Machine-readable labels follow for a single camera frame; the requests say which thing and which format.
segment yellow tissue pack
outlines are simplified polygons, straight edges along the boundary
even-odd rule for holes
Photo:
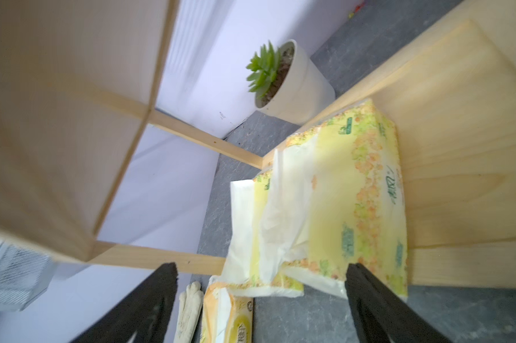
[[[286,142],[273,168],[284,175],[283,191],[290,182],[308,182],[312,191],[293,243],[307,256],[285,259],[281,271],[345,298],[348,264],[359,262],[406,297],[405,200],[394,123],[368,99]],[[298,169],[299,161],[308,164],[307,172]],[[290,205],[284,210],[301,212]]]
[[[203,299],[200,343],[251,343],[254,299],[229,294],[212,276]]]

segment white flower pot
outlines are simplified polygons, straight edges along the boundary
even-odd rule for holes
[[[279,90],[262,107],[257,97],[254,102],[262,113],[303,125],[334,101],[334,88],[295,40],[283,44],[279,51],[282,53],[291,46],[294,46],[293,61]]]

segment white wall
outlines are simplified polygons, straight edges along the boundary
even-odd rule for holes
[[[207,131],[225,137],[251,115],[254,95],[248,93],[245,67],[268,39],[279,46],[294,38],[309,55],[347,19],[362,0],[235,0],[199,79],[187,97],[169,98],[163,79],[158,107]]]

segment metal grille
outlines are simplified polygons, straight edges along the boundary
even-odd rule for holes
[[[2,244],[0,247],[0,311],[25,308],[46,289],[53,267],[54,262],[47,255]]]

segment green logo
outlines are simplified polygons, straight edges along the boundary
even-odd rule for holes
[[[378,123],[378,131],[380,132],[380,135],[384,136],[386,138],[386,130],[384,128],[384,125],[382,123]]]
[[[348,118],[346,126],[340,127],[340,131],[338,131],[338,134],[350,134],[351,133],[351,122],[352,122],[352,120],[353,120],[353,117]]]
[[[354,230],[343,224],[344,229],[342,230],[342,251],[345,258],[352,257],[354,255]]]
[[[395,174],[394,171],[386,166],[388,170],[388,174],[386,175],[386,185],[388,186],[388,194],[392,200],[392,203],[395,204],[395,199],[397,199],[397,191],[395,188]]]
[[[397,242],[397,250],[395,251],[395,264],[399,268],[403,264],[403,244]]]

